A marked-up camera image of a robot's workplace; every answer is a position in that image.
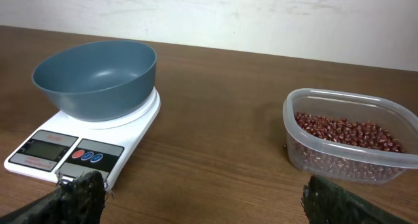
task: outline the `clear plastic container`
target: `clear plastic container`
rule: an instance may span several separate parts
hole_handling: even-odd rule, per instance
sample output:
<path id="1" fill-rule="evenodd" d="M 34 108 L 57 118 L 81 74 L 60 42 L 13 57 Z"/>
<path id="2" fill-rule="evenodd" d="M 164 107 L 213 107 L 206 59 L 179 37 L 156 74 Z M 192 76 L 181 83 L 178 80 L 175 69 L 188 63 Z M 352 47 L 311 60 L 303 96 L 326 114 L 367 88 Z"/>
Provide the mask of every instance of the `clear plastic container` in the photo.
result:
<path id="1" fill-rule="evenodd" d="M 407 153 L 385 152 L 324 140 L 297 125 L 296 112 L 371 121 L 390 130 Z M 407 168 L 418 168 L 418 118 L 392 101 L 354 93 L 298 89 L 283 104 L 287 150 L 292 164 L 308 172 L 368 184 L 384 184 Z"/>

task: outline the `wall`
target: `wall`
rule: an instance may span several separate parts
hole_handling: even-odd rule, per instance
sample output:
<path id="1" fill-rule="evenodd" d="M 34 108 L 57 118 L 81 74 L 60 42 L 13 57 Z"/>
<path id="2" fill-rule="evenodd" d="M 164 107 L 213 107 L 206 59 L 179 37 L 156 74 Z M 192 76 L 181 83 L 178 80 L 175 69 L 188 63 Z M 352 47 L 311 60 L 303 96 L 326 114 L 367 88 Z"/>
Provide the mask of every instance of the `wall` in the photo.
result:
<path id="1" fill-rule="evenodd" d="M 0 0 L 0 24 L 418 71 L 416 0 Z"/>

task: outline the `brown tabletop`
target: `brown tabletop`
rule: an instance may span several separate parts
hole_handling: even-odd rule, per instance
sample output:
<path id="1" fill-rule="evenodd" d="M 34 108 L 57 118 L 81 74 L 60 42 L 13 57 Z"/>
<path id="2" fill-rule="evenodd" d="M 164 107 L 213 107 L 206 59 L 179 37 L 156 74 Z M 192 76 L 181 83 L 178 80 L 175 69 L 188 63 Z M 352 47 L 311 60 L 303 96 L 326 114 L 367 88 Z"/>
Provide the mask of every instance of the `brown tabletop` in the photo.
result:
<path id="1" fill-rule="evenodd" d="M 105 39 L 0 27 L 1 162 L 57 112 L 31 83 L 36 64 Z M 282 148 L 287 94 L 348 91 L 418 114 L 418 72 L 150 44 L 161 110 L 120 173 L 101 223 L 307 223 L 300 198 L 311 174 L 293 167 Z M 418 170 L 385 185 L 336 182 L 418 223 Z M 0 166 L 0 216 L 55 188 Z"/>

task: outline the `white digital scale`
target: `white digital scale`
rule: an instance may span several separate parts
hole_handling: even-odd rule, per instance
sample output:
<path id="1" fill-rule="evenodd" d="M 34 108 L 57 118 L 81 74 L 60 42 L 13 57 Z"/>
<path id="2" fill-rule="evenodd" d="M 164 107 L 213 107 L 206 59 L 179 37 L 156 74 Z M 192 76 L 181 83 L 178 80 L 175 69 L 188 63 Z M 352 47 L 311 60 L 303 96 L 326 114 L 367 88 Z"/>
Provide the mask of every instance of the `white digital scale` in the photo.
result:
<path id="1" fill-rule="evenodd" d="M 115 120 L 86 122 L 60 111 L 32 133 L 5 160 L 11 172 L 58 182 L 98 170 L 111 189 L 159 112 L 155 88 L 134 112 Z"/>

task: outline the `table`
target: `table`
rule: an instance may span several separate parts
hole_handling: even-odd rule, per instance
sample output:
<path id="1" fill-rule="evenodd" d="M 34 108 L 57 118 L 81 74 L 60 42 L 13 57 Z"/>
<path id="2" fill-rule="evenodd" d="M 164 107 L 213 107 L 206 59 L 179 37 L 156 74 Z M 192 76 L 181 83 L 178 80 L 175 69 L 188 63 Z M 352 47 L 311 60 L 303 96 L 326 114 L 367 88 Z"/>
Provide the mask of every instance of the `table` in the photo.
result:
<path id="1" fill-rule="evenodd" d="M 57 109 L 31 83 L 46 57 L 109 38 L 0 27 L 0 160 Z M 418 72 L 148 42 L 161 111 L 122 170 L 101 223 L 307 223 L 310 174 L 293 167 L 281 116 L 287 94 L 320 88 L 383 97 L 418 114 Z M 337 181 L 418 222 L 418 170 L 385 185 Z M 55 184 L 0 168 L 0 216 Z"/>

